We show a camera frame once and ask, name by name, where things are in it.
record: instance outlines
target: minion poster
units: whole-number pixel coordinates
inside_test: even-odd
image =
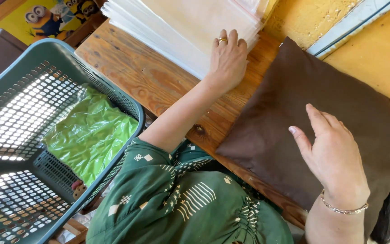
[[[0,28],[27,45],[49,37],[64,40],[98,11],[92,0],[26,0],[0,21]]]

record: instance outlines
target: gray basket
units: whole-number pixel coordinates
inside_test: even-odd
[[[79,84],[108,95],[139,124],[87,191],[74,201],[78,178],[40,142],[76,102]],[[144,126],[142,106],[86,66],[56,39],[31,45],[0,75],[0,244],[46,243],[117,174],[124,150]]]

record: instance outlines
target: brown cushion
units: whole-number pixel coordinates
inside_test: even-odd
[[[371,189],[368,238],[390,190],[390,99],[302,51],[290,38],[216,152],[309,210],[323,187],[288,131],[296,125],[314,142],[307,103],[335,115],[355,137]]]

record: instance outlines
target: hand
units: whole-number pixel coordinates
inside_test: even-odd
[[[316,134],[314,145],[301,129],[291,126],[289,130],[309,169],[324,186],[325,200],[343,210],[362,207],[370,190],[353,135],[335,116],[311,104],[306,105],[306,112]]]
[[[227,37],[227,31],[222,30],[220,37]],[[245,40],[237,39],[237,31],[232,30],[228,41],[219,43],[216,38],[213,42],[210,71],[204,80],[222,94],[236,87],[246,72],[247,44]]]

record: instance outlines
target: bracelet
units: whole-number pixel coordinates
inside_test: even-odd
[[[362,212],[363,210],[367,209],[368,208],[368,203],[365,203],[365,205],[363,205],[362,207],[358,208],[358,209],[355,209],[355,210],[341,210],[339,208],[334,208],[332,207],[332,205],[330,205],[329,203],[327,203],[325,201],[325,198],[324,198],[324,193],[325,193],[325,190],[323,189],[322,191],[322,195],[321,195],[321,198],[322,198],[322,201],[323,203],[326,205],[326,207],[328,207],[330,210],[332,210],[333,212],[337,212],[337,213],[341,213],[341,214],[345,214],[345,215],[349,215],[349,214],[358,214],[360,212]]]

